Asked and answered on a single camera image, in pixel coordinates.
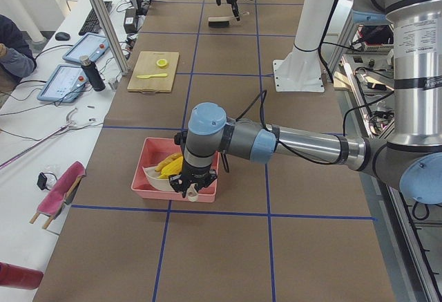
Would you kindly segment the yellow toy corn cob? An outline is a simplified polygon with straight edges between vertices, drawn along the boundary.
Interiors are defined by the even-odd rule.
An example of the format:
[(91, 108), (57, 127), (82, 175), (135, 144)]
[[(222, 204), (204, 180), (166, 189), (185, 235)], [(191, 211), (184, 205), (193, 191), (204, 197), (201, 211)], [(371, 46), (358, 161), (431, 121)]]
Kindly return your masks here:
[(177, 175), (181, 172), (183, 157), (180, 156), (167, 164), (160, 171), (159, 179), (168, 179), (169, 176)]

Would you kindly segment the tan toy ginger root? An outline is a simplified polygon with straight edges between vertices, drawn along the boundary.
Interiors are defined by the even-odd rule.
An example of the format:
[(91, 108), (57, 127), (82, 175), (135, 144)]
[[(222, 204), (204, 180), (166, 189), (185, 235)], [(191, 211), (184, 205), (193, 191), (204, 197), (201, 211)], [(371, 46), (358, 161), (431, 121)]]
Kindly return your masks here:
[(179, 157), (182, 157), (181, 153), (179, 152), (172, 153), (171, 155), (167, 156), (165, 159), (163, 159), (160, 163), (157, 164), (155, 171), (160, 172), (166, 165), (172, 163), (172, 161), (178, 159)]

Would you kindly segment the pink plastic bin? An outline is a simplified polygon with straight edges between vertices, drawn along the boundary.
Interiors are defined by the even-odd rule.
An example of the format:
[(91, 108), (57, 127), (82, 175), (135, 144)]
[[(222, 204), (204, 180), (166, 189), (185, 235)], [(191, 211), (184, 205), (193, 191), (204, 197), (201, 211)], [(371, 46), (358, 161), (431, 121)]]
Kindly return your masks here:
[[(180, 147), (176, 145), (172, 138), (146, 138), (140, 158), (137, 163), (135, 175), (131, 189), (142, 198), (158, 200), (178, 200), (189, 201), (175, 191), (159, 191), (150, 185), (143, 172), (143, 167), (156, 167), (163, 159), (172, 153), (180, 152)], [(209, 187), (199, 190), (199, 198), (196, 202), (214, 202), (217, 191), (217, 180)]]

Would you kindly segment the yellow toy lemon slice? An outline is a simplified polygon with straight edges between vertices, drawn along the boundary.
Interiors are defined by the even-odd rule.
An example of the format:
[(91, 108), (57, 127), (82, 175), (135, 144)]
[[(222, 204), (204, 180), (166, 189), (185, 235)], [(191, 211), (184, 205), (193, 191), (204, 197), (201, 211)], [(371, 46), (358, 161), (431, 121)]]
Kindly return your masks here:
[(167, 59), (159, 59), (156, 61), (156, 66), (159, 68), (166, 68), (168, 66), (169, 62)]

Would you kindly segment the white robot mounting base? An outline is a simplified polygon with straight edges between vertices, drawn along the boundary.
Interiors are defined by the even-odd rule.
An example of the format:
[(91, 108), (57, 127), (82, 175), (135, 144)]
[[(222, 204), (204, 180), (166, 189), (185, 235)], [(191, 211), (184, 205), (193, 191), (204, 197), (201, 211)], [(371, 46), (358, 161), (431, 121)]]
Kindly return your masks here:
[(305, 0), (292, 51), (284, 60), (273, 61), (273, 76), (278, 92), (322, 93), (318, 49), (327, 34), (335, 0)]

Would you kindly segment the black power adapter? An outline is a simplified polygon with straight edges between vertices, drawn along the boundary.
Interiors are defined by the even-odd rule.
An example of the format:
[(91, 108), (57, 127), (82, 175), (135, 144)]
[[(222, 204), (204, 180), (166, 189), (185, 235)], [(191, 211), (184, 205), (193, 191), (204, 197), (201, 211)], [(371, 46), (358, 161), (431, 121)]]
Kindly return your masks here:
[(124, 30), (126, 34), (136, 33), (138, 30), (138, 19), (137, 10), (135, 8), (128, 8), (125, 10), (124, 15)]

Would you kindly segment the yellow plastic toy knife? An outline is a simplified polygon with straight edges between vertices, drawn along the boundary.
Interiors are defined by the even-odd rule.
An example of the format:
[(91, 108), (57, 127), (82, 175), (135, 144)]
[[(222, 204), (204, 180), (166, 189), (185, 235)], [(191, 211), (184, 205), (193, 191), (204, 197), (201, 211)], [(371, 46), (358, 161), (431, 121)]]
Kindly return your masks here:
[(164, 78), (168, 77), (168, 73), (156, 73), (156, 74), (149, 74), (149, 75), (137, 75), (137, 79), (150, 79), (150, 78)]

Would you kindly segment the wooden cutting board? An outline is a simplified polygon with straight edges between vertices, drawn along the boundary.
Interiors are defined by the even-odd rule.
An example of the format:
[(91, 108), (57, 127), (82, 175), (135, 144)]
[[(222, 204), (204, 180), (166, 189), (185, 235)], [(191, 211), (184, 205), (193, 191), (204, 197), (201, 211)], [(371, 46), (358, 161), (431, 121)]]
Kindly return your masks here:
[[(173, 88), (177, 64), (180, 54), (178, 52), (142, 51), (135, 64), (133, 74), (127, 86), (127, 91), (136, 93), (170, 93)], [(159, 59), (167, 59), (166, 68), (156, 66)], [(168, 73), (168, 77), (137, 79), (137, 75)]]

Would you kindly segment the black keyboard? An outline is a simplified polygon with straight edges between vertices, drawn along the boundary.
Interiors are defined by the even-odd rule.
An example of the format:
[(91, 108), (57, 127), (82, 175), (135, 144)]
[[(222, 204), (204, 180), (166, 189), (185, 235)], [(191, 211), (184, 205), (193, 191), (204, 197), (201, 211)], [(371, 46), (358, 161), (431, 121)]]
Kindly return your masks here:
[(95, 11), (93, 9), (91, 9), (90, 12), (88, 13), (83, 25), (81, 26), (81, 28), (78, 32), (78, 35), (82, 36), (88, 32), (97, 34), (100, 32), (100, 30), (101, 30), (101, 26), (100, 26), (100, 22), (97, 17), (97, 14), (95, 13)]

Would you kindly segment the far teach pendant tablet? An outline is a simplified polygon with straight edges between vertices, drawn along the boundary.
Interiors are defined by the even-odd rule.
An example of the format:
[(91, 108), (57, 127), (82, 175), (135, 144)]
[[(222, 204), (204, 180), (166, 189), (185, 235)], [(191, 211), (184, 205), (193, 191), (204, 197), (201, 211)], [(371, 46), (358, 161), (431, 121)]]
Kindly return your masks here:
[(69, 63), (81, 64), (80, 57), (88, 56), (89, 60), (96, 62), (108, 49), (109, 44), (105, 36), (87, 32), (63, 55), (62, 59)]

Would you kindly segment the teach pendant tablet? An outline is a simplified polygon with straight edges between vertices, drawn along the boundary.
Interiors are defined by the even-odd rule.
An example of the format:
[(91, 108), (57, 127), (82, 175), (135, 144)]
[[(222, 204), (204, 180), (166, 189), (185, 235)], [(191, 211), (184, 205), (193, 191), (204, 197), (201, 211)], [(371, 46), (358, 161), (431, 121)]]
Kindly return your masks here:
[(96, 62), (108, 49), (109, 44), (105, 36), (87, 32), (63, 55), (62, 59), (69, 63), (81, 64), (80, 57), (88, 56), (89, 60)]
[(41, 102), (74, 102), (87, 85), (88, 78), (79, 66), (61, 64), (49, 77), (37, 99)]

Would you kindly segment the pink cloth on rack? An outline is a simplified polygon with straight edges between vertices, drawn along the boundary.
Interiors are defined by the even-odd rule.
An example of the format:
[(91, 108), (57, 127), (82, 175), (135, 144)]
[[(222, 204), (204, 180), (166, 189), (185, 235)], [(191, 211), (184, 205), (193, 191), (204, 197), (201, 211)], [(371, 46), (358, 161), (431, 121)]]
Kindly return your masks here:
[(54, 187), (37, 207), (37, 213), (47, 216), (56, 215), (65, 200), (65, 196), (79, 178), (86, 175), (83, 164), (74, 162), (58, 179)]

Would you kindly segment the black water bottle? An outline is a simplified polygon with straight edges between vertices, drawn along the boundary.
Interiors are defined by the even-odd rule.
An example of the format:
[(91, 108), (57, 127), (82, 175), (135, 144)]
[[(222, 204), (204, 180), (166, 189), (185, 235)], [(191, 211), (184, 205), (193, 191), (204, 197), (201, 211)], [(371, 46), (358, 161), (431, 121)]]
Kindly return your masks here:
[(95, 62), (92, 62), (88, 55), (82, 55), (79, 57), (81, 68), (88, 78), (90, 85), (94, 91), (102, 91), (106, 88), (101, 75), (96, 67)]

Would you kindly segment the near teach pendant tablet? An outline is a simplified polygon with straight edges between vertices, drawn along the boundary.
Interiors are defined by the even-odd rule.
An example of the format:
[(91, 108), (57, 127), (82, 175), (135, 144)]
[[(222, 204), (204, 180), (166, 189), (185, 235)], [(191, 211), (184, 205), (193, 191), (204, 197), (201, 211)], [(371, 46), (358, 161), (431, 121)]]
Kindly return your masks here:
[(74, 102), (87, 85), (88, 78), (79, 66), (61, 64), (49, 77), (37, 99), (41, 102)]

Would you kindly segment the black computer mouse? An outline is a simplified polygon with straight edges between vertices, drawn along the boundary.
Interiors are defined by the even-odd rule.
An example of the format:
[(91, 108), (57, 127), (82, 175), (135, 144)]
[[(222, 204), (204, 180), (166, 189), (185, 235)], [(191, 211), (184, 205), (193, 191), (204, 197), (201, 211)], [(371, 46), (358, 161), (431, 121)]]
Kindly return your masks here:
[(70, 35), (67, 32), (57, 32), (55, 34), (55, 39), (57, 41), (68, 41), (70, 40)]

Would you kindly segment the red cylinder bottle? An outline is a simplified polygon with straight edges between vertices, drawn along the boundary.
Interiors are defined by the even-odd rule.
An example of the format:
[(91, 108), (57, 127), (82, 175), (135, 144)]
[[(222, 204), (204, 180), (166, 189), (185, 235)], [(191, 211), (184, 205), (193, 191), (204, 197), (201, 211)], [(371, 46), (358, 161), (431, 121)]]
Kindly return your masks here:
[(1, 286), (24, 290), (39, 287), (44, 273), (39, 270), (1, 263)]

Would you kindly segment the seated person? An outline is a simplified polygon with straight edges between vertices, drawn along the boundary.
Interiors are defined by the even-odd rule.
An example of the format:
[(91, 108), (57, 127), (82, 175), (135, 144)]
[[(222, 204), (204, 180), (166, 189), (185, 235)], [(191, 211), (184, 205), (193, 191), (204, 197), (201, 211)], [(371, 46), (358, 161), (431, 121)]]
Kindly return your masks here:
[(1, 70), (14, 83), (31, 75), (37, 67), (23, 34), (14, 21), (1, 15)]

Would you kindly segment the aluminium frame post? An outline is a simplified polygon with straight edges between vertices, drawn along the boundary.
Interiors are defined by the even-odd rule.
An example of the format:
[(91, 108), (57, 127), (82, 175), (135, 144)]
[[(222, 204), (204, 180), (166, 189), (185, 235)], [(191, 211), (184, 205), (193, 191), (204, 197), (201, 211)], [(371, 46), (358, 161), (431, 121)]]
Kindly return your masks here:
[(128, 63), (122, 52), (122, 48), (119, 44), (117, 34), (111, 22), (111, 18), (109, 17), (109, 13), (107, 12), (104, 1), (103, 0), (89, 0), (89, 1), (93, 10), (97, 15), (97, 18), (99, 19), (100, 25), (104, 31), (104, 34), (106, 35), (110, 50), (113, 53), (113, 57), (117, 63), (117, 66), (121, 74), (127, 75), (129, 72)]

